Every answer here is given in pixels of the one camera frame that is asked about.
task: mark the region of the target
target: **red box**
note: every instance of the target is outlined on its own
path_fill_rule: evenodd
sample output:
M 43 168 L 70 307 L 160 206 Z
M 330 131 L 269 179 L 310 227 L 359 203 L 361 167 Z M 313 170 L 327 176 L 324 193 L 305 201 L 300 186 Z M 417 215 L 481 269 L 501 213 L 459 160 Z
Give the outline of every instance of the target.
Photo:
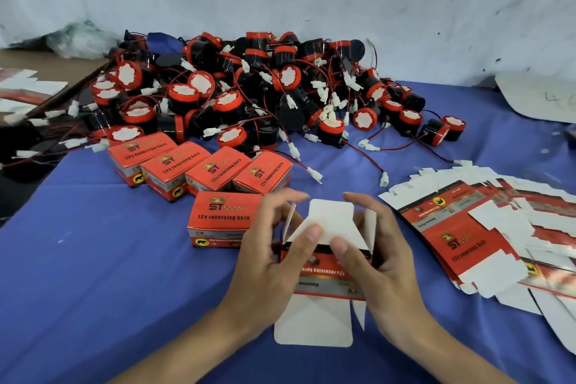
M 163 132 L 156 132 L 108 148 L 116 171 L 131 187 L 144 184 L 140 164 L 175 148 L 177 145 Z
M 231 147 L 223 147 L 186 172 L 188 191 L 229 191 L 232 178 L 250 163 L 249 157 Z
M 186 170 L 208 158 L 210 153 L 202 146 L 186 141 L 177 148 L 155 156 L 141 164 L 146 183 L 172 202 L 188 192 Z
M 261 194 L 198 192 L 188 221 L 192 245 L 239 248 L 261 199 Z
M 281 155 L 262 151 L 232 179 L 232 188 L 244 193 L 268 194 L 290 184 L 292 165 L 292 161 Z

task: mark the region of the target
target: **forearm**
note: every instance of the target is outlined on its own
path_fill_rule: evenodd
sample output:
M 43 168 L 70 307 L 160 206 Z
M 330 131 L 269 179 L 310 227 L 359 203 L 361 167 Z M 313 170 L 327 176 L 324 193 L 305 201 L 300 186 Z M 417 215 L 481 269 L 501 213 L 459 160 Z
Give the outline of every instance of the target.
M 117 376 L 110 384 L 192 383 L 232 355 L 241 337 L 218 309 L 162 349 Z
M 432 317 L 426 330 L 401 349 L 443 384 L 512 384 L 516 381 L 452 337 Z

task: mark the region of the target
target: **blue table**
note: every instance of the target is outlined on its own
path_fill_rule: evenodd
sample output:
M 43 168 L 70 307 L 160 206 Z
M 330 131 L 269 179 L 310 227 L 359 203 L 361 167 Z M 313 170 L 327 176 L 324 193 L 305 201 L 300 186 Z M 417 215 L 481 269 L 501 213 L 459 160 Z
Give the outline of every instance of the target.
M 486 89 L 408 82 L 427 108 L 468 123 L 457 142 L 438 152 L 471 159 L 502 174 L 576 191 L 574 155 L 563 125 L 516 115 Z M 354 144 L 365 134 L 350 129 Z M 350 147 L 337 150 L 294 135 L 316 184 L 294 166 L 291 186 L 312 197 L 341 200 L 342 191 L 377 196 L 380 172 Z M 394 130 L 373 143 L 406 143 Z M 212 151 L 215 145 L 208 144 Z M 541 149 L 550 153 L 542 154 Z M 371 156 L 406 181 L 442 162 L 418 145 Z M 194 198 L 170 204 L 147 186 L 129 189 L 106 152 L 68 155 L 31 200 L 0 229 L 0 382 L 99 383 L 155 351 L 223 297 L 237 250 L 196 249 L 186 224 Z M 307 213 L 308 207 L 299 207 Z M 457 291 L 416 235 L 401 223 L 412 249 L 426 306 L 464 344 L 523 383 L 574 383 L 576 358 L 541 316 Z M 427 382 L 421 367 L 353 317 L 351 348 L 276 344 L 272 329 L 209 373 L 207 383 Z

